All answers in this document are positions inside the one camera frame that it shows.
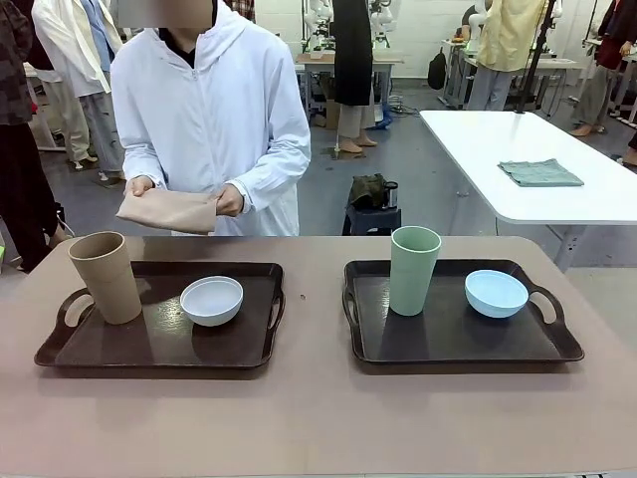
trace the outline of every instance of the tray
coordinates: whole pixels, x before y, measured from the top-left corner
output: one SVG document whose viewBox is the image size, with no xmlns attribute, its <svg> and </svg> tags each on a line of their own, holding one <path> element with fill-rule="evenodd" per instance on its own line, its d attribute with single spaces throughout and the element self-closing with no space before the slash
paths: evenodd
<svg viewBox="0 0 637 478">
<path fill-rule="evenodd" d="M 465 279 L 491 269 L 511 274 L 540 293 L 555 309 L 548 323 L 529 302 L 508 320 L 476 312 L 465 296 Z M 343 307 L 354 355 L 377 365 L 433 363 L 564 363 L 584 352 L 564 321 L 561 303 L 534 284 L 511 261 L 440 260 L 436 264 L 423 314 L 413 318 L 388 310 L 389 261 L 351 262 L 345 267 Z"/>
<path fill-rule="evenodd" d="M 142 315 L 122 326 L 107 324 L 93 305 L 75 327 L 66 315 L 87 289 L 75 292 L 58 312 L 55 329 L 35 362 L 59 368 L 254 369 L 272 356 L 285 308 L 284 272 L 277 264 L 133 262 Z M 227 324 L 193 324 L 179 305 L 192 282 L 209 276 L 239 281 L 244 301 Z"/>
</svg>

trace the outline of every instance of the hand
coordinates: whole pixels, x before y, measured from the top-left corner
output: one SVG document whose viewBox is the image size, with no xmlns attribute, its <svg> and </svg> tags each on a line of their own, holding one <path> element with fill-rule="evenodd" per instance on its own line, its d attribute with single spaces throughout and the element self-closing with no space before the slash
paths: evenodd
<svg viewBox="0 0 637 478">
<path fill-rule="evenodd" d="M 244 199 L 239 189 L 226 184 L 217 194 L 217 215 L 237 217 L 243 211 Z"/>
<path fill-rule="evenodd" d="M 131 179 L 126 185 L 126 192 L 124 194 L 129 194 L 132 192 L 133 196 L 143 196 L 143 193 L 148 189 L 152 189 L 155 187 L 155 183 L 152 182 L 148 176 L 138 176 Z"/>
<path fill-rule="evenodd" d="M 621 46 L 621 50 L 619 50 L 619 53 L 621 53 L 622 57 L 627 57 L 628 55 L 630 55 L 630 52 L 633 49 L 633 44 L 630 42 L 626 42 Z"/>
</svg>

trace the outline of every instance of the white coat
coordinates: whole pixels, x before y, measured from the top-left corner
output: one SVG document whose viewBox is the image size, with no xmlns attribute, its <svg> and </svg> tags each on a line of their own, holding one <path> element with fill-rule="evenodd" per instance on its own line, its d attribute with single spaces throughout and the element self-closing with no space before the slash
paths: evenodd
<svg viewBox="0 0 637 478">
<path fill-rule="evenodd" d="M 124 173 L 157 187 L 244 195 L 215 235 L 299 234 L 297 181 L 310 163 L 310 128 L 288 46 L 218 2 L 199 36 L 195 68 L 146 29 L 111 68 Z"/>
<path fill-rule="evenodd" d="M 108 43 L 117 53 L 121 38 L 108 12 L 109 1 L 100 0 Z M 100 64 L 89 17 L 80 0 L 36 0 L 33 25 L 53 68 L 68 83 L 76 97 L 110 93 Z"/>
</svg>

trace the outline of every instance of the green cup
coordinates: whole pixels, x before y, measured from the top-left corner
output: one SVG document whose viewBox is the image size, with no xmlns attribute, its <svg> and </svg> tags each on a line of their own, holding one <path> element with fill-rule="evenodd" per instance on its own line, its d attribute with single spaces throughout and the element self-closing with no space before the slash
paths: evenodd
<svg viewBox="0 0 637 478">
<path fill-rule="evenodd" d="M 422 312 L 441 244 L 440 236 L 426 227 L 401 227 L 391 235 L 389 307 L 396 314 Z"/>
</svg>

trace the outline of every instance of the light blue bowl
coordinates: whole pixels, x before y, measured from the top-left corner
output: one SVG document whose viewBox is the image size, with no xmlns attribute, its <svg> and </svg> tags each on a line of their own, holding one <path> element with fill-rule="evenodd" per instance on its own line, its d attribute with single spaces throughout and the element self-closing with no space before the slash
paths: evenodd
<svg viewBox="0 0 637 478">
<path fill-rule="evenodd" d="M 476 271 L 465 281 L 467 300 L 480 314 L 506 319 L 529 301 L 529 291 L 515 277 L 497 271 Z"/>
</svg>

